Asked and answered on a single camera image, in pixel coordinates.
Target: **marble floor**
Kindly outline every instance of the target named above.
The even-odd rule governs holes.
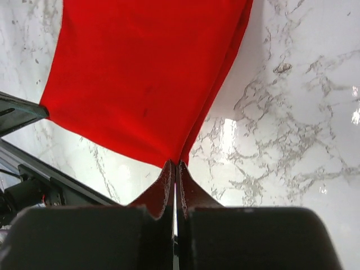
[[[0,1],[0,91],[39,102],[61,10],[61,0]],[[360,263],[359,25],[358,0],[255,0],[189,164],[224,205],[313,209],[345,269]],[[121,204],[160,172],[47,120],[5,140]]]

